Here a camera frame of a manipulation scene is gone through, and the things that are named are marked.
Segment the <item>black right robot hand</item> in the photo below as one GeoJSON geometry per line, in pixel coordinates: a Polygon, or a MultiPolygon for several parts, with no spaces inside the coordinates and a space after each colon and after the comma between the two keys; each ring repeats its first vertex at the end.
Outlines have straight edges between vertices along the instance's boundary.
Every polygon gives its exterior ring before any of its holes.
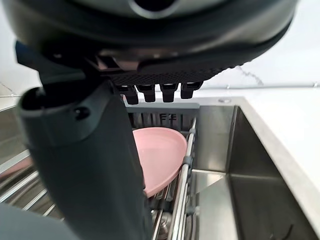
{"type": "Polygon", "coordinates": [[[21,65],[41,87],[17,105],[24,142],[82,240],[149,240],[151,210],[126,110],[189,99],[205,80],[270,49],[295,0],[4,0],[21,65]]]}

